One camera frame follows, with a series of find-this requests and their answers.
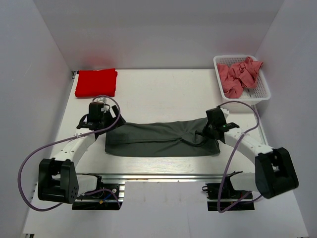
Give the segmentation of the dark grey t-shirt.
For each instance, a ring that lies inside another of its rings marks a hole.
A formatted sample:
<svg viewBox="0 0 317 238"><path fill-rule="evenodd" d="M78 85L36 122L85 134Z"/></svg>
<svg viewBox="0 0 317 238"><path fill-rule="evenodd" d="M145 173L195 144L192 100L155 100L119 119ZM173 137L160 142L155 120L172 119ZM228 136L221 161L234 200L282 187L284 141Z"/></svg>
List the dark grey t-shirt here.
<svg viewBox="0 0 317 238"><path fill-rule="evenodd" d="M126 123L106 134L105 152L120 157L201 157L220 153L215 139L203 136L207 118Z"/></svg>

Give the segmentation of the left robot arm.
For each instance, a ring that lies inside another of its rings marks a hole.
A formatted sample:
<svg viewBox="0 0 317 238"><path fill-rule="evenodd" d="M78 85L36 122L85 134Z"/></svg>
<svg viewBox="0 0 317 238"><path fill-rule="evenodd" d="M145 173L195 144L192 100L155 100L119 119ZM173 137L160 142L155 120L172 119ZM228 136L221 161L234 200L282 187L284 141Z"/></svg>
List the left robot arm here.
<svg viewBox="0 0 317 238"><path fill-rule="evenodd" d="M43 201L72 204L85 193L99 198L105 186L95 175L78 175L76 166L97 138L125 124L118 106L92 102L89 111L76 126L74 138L51 159L39 164L38 198Z"/></svg>

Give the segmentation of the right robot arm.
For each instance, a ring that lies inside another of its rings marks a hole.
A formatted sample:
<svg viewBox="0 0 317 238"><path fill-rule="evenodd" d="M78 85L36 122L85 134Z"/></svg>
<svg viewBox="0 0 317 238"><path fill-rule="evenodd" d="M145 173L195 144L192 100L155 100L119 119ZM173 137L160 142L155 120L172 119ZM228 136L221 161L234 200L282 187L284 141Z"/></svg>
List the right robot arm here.
<svg viewBox="0 0 317 238"><path fill-rule="evenodd" d="M231 146L255 166L253 173L238 173L226 178L224 193L231 198L244 191L255 191L270 199L296 189L299 181L288 150L262 144L233 122L215 126L207 123L203 135Z"/></svg>

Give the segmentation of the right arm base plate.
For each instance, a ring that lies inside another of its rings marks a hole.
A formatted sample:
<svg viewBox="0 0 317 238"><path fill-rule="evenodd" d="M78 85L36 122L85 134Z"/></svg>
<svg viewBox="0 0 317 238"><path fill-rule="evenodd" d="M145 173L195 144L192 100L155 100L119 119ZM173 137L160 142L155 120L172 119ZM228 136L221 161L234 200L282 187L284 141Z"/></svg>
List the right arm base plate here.
<svg viewBox="0 0 317 238"><path fill-rule="evenodd" d="M217 211L217 200L218 200L218 190L220 183L206 183L202 187L202 191L207 194L207 207L208 211ZM238 199L247 194L244 190L234 190L231 185L224 184L221 200L220 209L224 210L226 207L230 206ZM248 194L241 202L239 202L234 207L230 208L230 211L253 211L255 209L254 203L252 202L253 195Z"/></svg>

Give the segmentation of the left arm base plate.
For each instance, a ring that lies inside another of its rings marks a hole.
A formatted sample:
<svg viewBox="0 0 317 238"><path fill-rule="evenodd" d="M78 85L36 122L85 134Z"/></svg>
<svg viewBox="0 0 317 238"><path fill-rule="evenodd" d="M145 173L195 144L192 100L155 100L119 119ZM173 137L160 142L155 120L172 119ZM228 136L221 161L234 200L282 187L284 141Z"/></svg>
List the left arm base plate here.
<svg viewBox="0 0 317 238"><path fill-rule="evenodd" d="M124 199L124 183L98 182L92 195L81 195L72 204L72 210L84 211L118 211Z"/></svg>

